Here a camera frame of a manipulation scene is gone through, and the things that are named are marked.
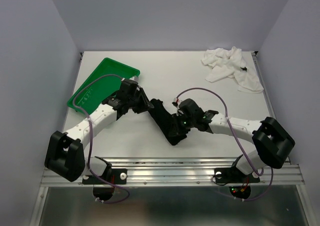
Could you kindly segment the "black t shirt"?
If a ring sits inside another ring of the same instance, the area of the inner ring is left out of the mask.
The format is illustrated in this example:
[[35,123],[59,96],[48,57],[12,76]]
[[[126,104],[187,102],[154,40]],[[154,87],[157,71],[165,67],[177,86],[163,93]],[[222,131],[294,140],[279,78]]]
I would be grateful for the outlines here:
[[172,115],[165,109],[163,106],[163,101],[160,99],[151,99],[151,104],[153,108],[148,110],[149,115],[152,117],[154,122],[160,128],[162,134],[166,138],[166,140],[172,145],[177,145],[180,141],[187,138],[187,135],[175,135],[170,136],[169,133],[171,131],[171,126],[173,122]]

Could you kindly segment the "green plastic tray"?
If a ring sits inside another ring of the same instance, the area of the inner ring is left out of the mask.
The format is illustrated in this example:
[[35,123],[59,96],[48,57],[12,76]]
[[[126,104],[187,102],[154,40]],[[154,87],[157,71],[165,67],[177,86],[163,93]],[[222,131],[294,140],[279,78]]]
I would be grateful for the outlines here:
[[114,76],[106,77],[100,79],[82,93],[79,92],[89,83],[107,74],[115,74],[122,78],[130,79],[132,77],[138,77],[140,71],[134,67],[106,57],[67,101],[67,106],[75,111],[78,110],[76,106],[80,106],[85,109],[88,114],[91,114],[99,106],[102,100],[120,88],[121,80]]

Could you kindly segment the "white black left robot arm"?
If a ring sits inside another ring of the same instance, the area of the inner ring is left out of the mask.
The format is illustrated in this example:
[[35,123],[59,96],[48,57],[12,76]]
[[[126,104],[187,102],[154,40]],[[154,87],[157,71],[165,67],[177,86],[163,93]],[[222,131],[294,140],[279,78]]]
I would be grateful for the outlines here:
[[56,131],[51,135],[44,166],[69,182],[74,182],[89,172],[85,148],[93,146],[95,136],[129,110],[140,114],[151,108],[153,105],[142,87],[122,85],[113,95],[104,99],[88,118],[65,132]]

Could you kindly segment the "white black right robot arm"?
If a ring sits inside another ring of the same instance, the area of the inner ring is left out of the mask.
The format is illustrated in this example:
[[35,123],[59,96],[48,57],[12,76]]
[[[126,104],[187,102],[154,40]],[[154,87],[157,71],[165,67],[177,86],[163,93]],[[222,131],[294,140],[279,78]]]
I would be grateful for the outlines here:
[[178,112],[173,115],[170,136],[184,136],[190,129],[210,134],[221,134],[252,143],[255,147],[246,153],[241,146],[242,155],[230,168],[231,178],[242,181],[255,170],[266,166],[273,169],[282,168],[287,157],[296,145],[295,140],[273,117],[263,120],[246,120],[228,117],[218,111],[208,110],[200,113]]

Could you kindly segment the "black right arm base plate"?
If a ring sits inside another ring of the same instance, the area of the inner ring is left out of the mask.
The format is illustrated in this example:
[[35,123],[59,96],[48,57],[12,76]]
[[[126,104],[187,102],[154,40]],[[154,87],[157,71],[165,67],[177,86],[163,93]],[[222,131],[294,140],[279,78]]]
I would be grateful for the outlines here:
[[211,181],[218,186],[226,186],[228,184],[259,183],[260,178],[252,174],[245,175],[236,168],[219,167],[214,170]]

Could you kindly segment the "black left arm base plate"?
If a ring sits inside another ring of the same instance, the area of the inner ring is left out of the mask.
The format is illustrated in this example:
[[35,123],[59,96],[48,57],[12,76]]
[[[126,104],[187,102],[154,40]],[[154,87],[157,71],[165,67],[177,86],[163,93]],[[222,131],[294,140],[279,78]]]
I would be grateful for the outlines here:
[[[110,172],[104,173],[100,178],[114,184],[125,185],[127,183],[128,170],[126,168],[113,168]],[[100,181],[93,175],[84,176],[82,178],[83,185],[103,185],[104,182]]]

